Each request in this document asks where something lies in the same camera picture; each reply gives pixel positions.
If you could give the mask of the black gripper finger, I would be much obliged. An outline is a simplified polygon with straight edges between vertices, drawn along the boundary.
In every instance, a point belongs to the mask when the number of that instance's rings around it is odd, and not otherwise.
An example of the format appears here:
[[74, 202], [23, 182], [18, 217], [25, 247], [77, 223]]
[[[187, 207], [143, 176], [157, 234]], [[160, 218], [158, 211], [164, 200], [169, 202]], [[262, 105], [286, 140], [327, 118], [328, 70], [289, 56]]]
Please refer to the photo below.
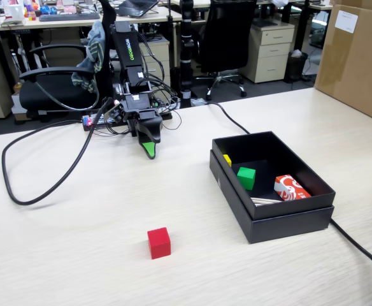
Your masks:
[[140, 120], [140, 132], [147, 140], [154, 143], [161, 142], [162, 117], [160, 115], [151, 119]]
[[136, 134], [138, 143], [141, 145], [148, 158], [154, 159], [156, 157], [156, 143], [147, 140], [145, 135], [140, 132], [140, 120], [136, 121]]

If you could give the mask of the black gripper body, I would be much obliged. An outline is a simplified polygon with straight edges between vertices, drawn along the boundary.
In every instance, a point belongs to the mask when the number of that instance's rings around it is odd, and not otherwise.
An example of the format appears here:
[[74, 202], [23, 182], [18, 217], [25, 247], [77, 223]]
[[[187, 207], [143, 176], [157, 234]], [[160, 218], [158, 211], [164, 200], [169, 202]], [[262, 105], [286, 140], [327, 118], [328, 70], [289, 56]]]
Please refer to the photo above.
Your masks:
[[147, 120], [157, 116], [155, 108], [151, 105], [148, 93], [125, 95], [122, 107], [125, 121], [129, 119]]

